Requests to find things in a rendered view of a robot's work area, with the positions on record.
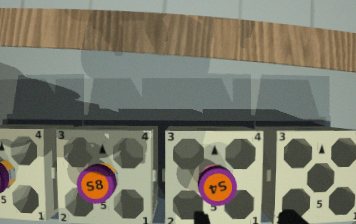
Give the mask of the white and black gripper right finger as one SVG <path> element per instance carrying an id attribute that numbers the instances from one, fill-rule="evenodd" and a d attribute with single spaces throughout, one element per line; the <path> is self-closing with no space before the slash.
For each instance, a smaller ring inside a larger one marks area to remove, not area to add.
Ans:
<path id="1" fill-rule="evenodd" d="M 309 224 L 293 209 L 286 209 L 279 212 L 278 224 Z"/>

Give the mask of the beige bucket adapter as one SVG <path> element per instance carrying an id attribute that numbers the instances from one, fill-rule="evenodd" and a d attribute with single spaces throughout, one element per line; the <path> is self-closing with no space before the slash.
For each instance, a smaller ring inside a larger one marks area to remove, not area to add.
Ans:
<path id="1" fill-rule="evenodd" d="M 272 224 L 283 209 L 310 224 L 356 221 L 356 130 L 294 127 L 255 126 L 263 131 L 261 210 Z"/>

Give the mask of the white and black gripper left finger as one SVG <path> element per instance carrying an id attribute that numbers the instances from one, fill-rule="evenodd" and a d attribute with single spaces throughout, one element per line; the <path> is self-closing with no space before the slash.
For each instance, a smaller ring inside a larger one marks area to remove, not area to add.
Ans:
<path id="1" fill-rule="evenodd" d="M 204 211 L 194 211 L 194 224 L 211 224 L 208 214 Z"/>

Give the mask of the grey bench mat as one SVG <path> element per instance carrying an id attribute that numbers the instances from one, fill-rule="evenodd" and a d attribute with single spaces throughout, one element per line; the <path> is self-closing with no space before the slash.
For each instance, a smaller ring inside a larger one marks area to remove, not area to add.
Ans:
<path id="1" fill-rule="evenodd" d="M 2 119 L 330 121 L 356 130 L 356 72 L 0 46 Z"/>

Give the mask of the beige square adapter with five holes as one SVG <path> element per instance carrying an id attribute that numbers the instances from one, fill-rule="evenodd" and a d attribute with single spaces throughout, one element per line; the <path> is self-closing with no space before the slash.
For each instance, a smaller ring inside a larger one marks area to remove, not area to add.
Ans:
<path id="1" fill-rule="evenodd" d="M 58 212 L 56 129 L 71 127 L 0 125 L 0 160 L 16 174 L 0 193 L 0 218 L 47 221 Z"/>
<path id="2" fill-rule="evenodd" d="M 152 224 L 158 202 L 158 126 L 57 129 L 56 144 L 59 222 Z M 77 178 L 99 163 L 117 170 L 119 182 L 109 199 L 92 204 L 80 196 Z"/>
<path id="3" fill-rule="evenodd" d="M 207 165 L 222 165 L 235 177 L 237 192 L 228 204 L 213 206 L 200 196 L 199 173 Z M 169 126 L 162 169 L 165 224 L 194 224 L 194 211 L 208 213 L 211 224 L 261 224 L 262 170 L 261 130 L 244 126 Z"/>

